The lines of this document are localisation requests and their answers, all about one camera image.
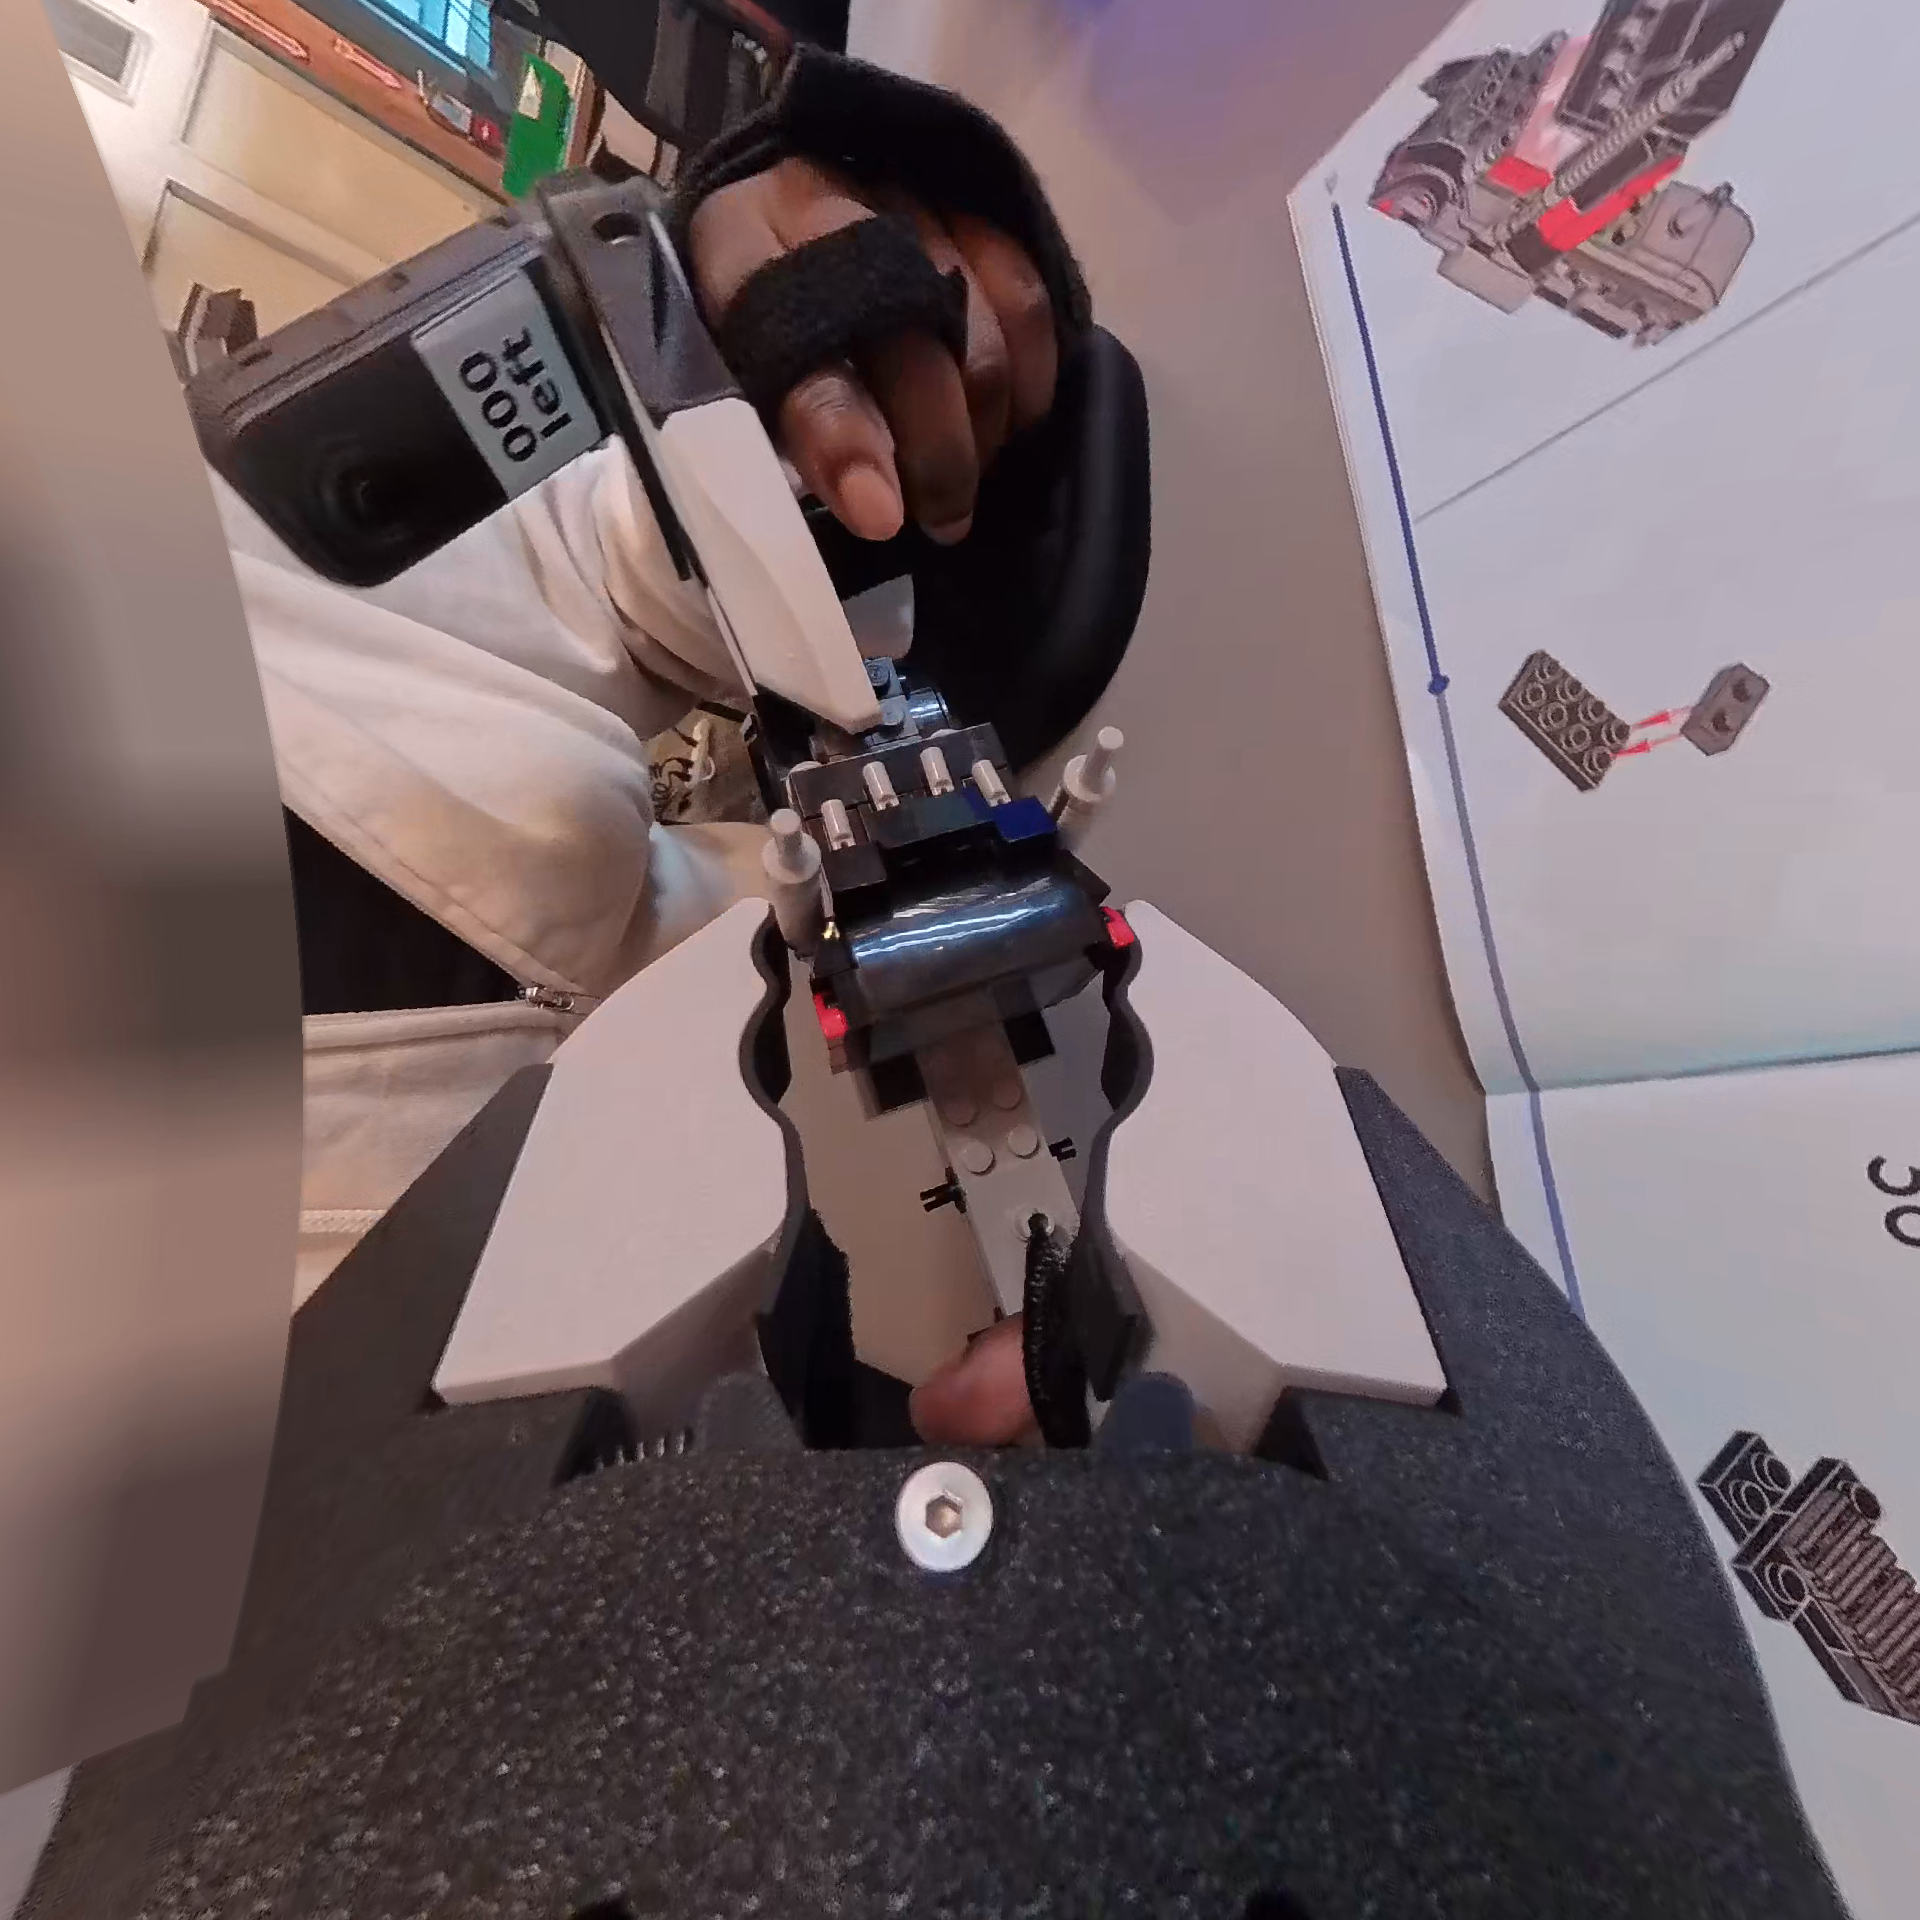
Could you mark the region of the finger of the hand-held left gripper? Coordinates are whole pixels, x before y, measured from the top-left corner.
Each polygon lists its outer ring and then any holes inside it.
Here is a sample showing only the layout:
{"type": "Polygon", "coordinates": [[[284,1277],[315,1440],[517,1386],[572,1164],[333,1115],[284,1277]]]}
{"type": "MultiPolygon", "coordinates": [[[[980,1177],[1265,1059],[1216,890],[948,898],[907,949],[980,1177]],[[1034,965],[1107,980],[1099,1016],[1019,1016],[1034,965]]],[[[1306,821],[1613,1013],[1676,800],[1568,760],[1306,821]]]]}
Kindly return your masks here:
{"type": "Polygon", "coordinates": [[[755,409],[721,399],[668,417],[657,467],[751,695],[876,729],[881,697],[755,409]]]}

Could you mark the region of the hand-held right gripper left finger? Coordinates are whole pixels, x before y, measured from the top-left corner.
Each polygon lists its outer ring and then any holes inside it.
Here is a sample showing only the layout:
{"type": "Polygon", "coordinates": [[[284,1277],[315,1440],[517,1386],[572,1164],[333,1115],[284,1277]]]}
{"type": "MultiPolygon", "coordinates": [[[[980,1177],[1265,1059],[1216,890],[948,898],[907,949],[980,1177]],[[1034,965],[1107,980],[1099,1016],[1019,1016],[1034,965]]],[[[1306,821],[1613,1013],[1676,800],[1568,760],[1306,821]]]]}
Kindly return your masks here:
{"type": "Polygon", "coordinates": [[[752,1045],[785,1041],[775,912],[698,931],[557,1048],[435,1375],[450,1405],[604,1387],[696,1411],[756,1368],[805,1180],[752,1045]]]}

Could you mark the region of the open lego instruction booklet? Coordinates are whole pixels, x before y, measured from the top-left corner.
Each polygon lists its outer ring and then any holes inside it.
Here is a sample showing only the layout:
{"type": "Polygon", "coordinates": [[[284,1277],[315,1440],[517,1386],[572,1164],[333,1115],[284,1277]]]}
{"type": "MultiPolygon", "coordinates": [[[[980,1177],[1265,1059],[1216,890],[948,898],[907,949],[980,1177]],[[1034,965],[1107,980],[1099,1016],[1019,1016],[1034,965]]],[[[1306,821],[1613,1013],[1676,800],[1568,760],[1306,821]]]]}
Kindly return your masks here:
{"type": "Polygon", "coordinates": [[[1915,1724],[1915,5],[1465,5],[1288,211],[1508,1221],[1915,1724]]]}

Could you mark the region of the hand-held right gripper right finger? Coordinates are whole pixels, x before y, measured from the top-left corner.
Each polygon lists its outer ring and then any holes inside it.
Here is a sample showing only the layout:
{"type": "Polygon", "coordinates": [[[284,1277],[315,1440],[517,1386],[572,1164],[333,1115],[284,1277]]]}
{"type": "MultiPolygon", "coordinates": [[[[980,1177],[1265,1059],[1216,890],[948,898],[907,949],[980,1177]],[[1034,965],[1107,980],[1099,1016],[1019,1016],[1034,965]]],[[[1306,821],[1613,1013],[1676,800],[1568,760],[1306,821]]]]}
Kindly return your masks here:
{"type": "Polygon", "coordinates": [[[1179,1378],[1233,1452],[1257,1448],[1291,1387],[1436,1405],[1449,1383],[1332,1059],[1153,904],[1122,914],[1151,1071],[1112,1137],[1107,1224],[1145,1369],[1179,1378]]]}

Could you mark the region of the lego truck model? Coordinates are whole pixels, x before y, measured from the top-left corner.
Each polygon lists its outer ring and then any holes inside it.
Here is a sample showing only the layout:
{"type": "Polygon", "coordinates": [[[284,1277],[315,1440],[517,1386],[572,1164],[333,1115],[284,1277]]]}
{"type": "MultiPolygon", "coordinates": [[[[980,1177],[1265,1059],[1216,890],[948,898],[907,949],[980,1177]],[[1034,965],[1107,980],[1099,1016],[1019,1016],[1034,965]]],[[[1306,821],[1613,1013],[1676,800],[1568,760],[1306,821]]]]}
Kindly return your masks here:
{"type": "Polygon", "coordinates": [[[1051,1052],[1047,1010],[1131,941],[1076,855],[1124,737],[1101,728],[1031,795],[992,725],[959,728],[901,660],[865,665],[865,728],[752,690],[770,898],[831,1071],[868,1117],[924,1115],[943,1180],[920,1208],[968,1224],[997,1323],[1021,1307],[1028,1256],[1076,1229],[1072,1145],[1049,1140],[1024,1068],[1051,1052]]]}

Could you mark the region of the person's right hand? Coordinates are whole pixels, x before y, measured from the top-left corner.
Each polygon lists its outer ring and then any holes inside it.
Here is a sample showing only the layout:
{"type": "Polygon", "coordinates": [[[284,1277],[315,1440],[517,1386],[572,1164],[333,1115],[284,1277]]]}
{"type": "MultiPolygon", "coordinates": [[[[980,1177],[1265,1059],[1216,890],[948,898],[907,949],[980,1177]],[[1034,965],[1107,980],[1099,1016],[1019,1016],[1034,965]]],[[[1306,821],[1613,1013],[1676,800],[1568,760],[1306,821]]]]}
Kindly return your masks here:
{"type": "Polygon", "coordinates": [[[1024,1378],[1024,1319],[1008,1317],[975,1338],[907,1401],[917,1437],[935,1449],[1008,1449],[1040,1426],[1024,1378]]]}

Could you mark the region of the person's left hand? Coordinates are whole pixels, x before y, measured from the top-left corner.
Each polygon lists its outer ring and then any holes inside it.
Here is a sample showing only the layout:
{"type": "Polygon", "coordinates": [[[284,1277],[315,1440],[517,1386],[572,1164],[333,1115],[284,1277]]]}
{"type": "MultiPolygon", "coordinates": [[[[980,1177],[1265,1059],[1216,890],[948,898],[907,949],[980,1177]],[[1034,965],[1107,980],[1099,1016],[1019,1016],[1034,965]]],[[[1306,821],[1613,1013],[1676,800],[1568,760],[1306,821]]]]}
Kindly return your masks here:
{"type": "Polygon", "coordinates": [[[756,272],[881,216],[911,225],[929,261],[962,276],[968,348],[954,355],[912,330],[866,344],[781,399],[775,443],[856,537],[887,541],[914,521],[955,545],[972,528],[980,475],[1049,415],[1058,389],[1049,290],[1019,242],[977,216],[788,157],[703,204],[689,269],[719,330],[756,272]]]}

